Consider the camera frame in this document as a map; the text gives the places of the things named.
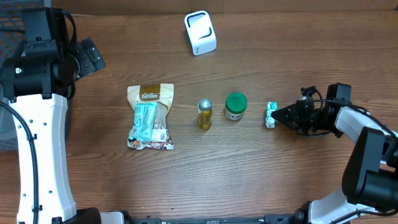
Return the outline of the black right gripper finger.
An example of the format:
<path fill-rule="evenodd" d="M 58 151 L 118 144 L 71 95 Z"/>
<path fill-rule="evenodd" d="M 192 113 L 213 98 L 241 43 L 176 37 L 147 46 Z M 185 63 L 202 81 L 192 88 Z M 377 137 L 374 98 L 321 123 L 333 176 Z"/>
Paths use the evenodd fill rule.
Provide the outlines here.
<path fill-rule="evenodd" d="M 278 109 L 271 113 L 273 118 L 289 118 L 295 114 L 296 104 L 291 104 L 286 106 L 285 108 Z"/>
<path fill-rule="evenodd" d="M 284 126 L 288 127 L 290 130 L 298 130 L 299 128 L 297 122 L 289 115 L 274 116 L 274 119 Z"/>

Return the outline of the small teal white carton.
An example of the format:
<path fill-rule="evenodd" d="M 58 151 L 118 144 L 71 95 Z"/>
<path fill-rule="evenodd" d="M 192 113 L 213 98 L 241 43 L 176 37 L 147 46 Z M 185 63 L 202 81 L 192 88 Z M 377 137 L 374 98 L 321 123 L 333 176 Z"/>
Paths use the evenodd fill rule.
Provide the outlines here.
<path fill-rule="evenodd" d="M 275 101 L 270 101 L 267 104 L 266 110 L 266 127 L 269 129 L 275 128 L 275 119 L 272 117 L 272 112 L 277 111 L 277 103 Z"/>

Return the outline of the green white yogurt cup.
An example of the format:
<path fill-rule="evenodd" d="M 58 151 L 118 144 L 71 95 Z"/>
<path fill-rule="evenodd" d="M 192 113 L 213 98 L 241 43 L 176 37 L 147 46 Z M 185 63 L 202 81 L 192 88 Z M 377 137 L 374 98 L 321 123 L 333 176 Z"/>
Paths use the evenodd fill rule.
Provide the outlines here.
<path fill-rule="evenodd" d="M 230 120 L 239 120 L 243 117 L 247 105 L 248 101 L 243 93 L 231 93 L 226 99 L 224 114 Z"/>

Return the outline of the yellow liquid glass bottle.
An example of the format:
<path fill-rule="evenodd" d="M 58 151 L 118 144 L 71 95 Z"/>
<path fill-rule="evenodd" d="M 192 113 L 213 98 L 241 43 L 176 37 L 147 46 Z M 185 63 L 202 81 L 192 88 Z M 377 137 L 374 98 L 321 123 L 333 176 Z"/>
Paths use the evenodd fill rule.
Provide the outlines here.
<path fill-rule="evenodd" d="M 210 129 L 212 121 L 212 104 L 208 98 L 198 102 L 198 126 L 201 129 Z"/>

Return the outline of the teal snack packet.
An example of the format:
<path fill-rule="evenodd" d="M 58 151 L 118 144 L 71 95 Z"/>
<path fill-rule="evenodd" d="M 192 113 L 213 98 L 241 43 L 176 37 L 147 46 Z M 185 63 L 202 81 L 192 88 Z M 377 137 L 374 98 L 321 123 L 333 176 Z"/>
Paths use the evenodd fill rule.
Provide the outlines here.
<path fill-rule="evenodd" d="M 129 133 L 131 142 L 150 142 L 155 121 L 157 102 L 136 103 L 134 125 Z"/>

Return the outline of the brown white snack bag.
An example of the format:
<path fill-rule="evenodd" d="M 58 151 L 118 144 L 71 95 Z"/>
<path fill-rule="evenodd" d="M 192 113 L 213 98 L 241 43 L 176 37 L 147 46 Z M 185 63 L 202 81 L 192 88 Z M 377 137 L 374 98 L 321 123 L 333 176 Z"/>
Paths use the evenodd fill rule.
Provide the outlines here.
<path fill-rule="evenodd" d="M 133 112 L 135 111 L 136 103 L 158 103 L 150 142 L 137 140 L 131 142 L 128 137 L 128 147 L 137 150 L 145 148 L 172 150 L 174 148 L 166 123 L 166 117 L 172 107 L 173 99 L 174 85 L 171 83 L 136 85 L 127 88 L 127 100 Z"/>

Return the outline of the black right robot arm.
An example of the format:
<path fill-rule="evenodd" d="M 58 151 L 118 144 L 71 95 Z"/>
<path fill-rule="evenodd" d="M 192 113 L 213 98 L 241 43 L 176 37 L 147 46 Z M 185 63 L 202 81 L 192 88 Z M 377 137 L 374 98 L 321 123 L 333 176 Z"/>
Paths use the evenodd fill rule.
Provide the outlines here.
<path fill-rule="evenodd" d="M 397 214 L 397 133 L 351 102 L 351 86 L 334 83 L 326 96 L 315 86 L 301 89 L 302 98 L 279 109 L 267 105 L 266 126 L 279 122 L 300 136 L 347 135 L 354 149 L 341 188 L 320 200 L 307 201 L 291 215 L 265 215 L 264 223 L 350 223 L 362 215 Z"/>

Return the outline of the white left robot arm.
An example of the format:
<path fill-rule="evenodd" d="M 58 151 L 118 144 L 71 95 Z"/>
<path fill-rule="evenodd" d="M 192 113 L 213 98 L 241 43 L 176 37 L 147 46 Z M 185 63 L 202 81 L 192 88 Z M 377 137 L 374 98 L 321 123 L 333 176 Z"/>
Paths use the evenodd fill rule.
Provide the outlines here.
<path fill-rule="evenodd" d="M 97 208 L 77 209 L 68 180 L 65 131 L 75 82 L 105 67 L 91 39 L 67 31 L 72 15 L 41 7 L 21 14 L 25 41 L 1 68 L 1 106 L 16 127 L 21 198 L 18 223 L 100 223 Z"/>

